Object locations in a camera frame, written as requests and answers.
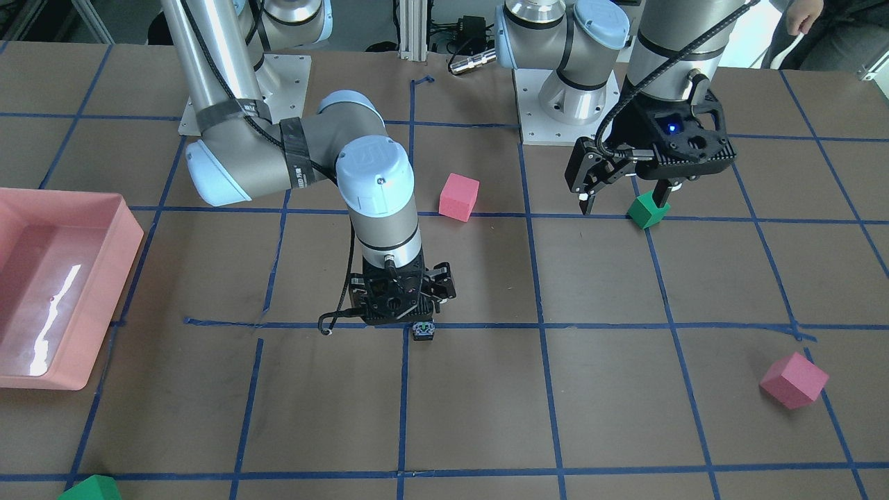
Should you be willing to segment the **black gripper with led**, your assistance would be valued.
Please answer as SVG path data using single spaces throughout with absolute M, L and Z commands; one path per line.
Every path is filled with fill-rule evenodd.
M 636 164 L 635 173 L 658 180 L 651 194 L 657 209 L 663 209 L 670 194 L 682 186 L 683 180 L 677 178 L 718 174 L 736 161 L 736 149 L 725 133 L 723 108 L 709 89 L 709 78 L 695 75 L 688 82 L 692 94 L 683 101 L 635 95 L 614 118 L 604 142 L 614 152 L 624 146 L 653 152 L 653 158 Z M 625 159 L 604 156 L 594 140 L 580 137 L 564 177 L 581 212 L 590 215 L 597 193 L 625 174 Z

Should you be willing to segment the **black gripper of arm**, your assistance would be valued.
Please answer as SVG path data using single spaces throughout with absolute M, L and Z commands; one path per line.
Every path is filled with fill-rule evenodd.
M 433 301 L 456 297 L 450 262 L 426 269 L 424 257 L 416 256 L 400 268 L 377 268 L 363 260 L 363 270 L 349 275 L 349 297 L 351 309 L 366 325 L 431 321 Z

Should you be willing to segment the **second robot arm blue caps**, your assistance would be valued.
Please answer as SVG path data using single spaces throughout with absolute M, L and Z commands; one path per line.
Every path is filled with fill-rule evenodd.
M 590 213 L 635 175 L 655 188 L 628 214 L 648 228 L 685 181 L 736 160 L 711 80 L 749 1 L 645 1 L 637 20 L 613 1 L 505 1 L 493 56 L 513 70 L 524 141 L 572 145 L 565 181 Z

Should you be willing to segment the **robot arm with blue caps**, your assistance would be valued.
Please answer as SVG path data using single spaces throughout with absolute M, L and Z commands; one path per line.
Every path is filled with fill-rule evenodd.
M 367 325 L 412 323 L 431 334 L 433 316 L 455 297 L 446 262 L 428 269 L 406 150 L 392 140 L 364 94 L 340 90 L 315 114 L 275 98 L 283 79 L 267 51 L 314 44 L 331 34 L 327 1 L 165 1 L 166 25 L 188 80 L 199 138 L 187 148 L 190 176 L 212 206 L 251 201 L 318 181 L 336 184 L 349 210 L 363 270 L 347 273 L 351 307 L 319 317 Z

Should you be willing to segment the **person hand in background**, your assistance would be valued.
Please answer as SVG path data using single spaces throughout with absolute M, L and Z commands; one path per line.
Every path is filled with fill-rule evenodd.
M 784 12 L 785 26 L 790 37 L 808 34 L 824 10 L 823 0 L 790 1 Z

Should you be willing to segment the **second silver arm base plate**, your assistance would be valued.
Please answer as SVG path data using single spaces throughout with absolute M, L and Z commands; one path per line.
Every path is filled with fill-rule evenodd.
M 620 95 L 613 72 L 591 91 L 568 85 L 556 70 L 516 69 L 513 76 L 524 144 L 572 146 L 579 137 L 594 138 Z

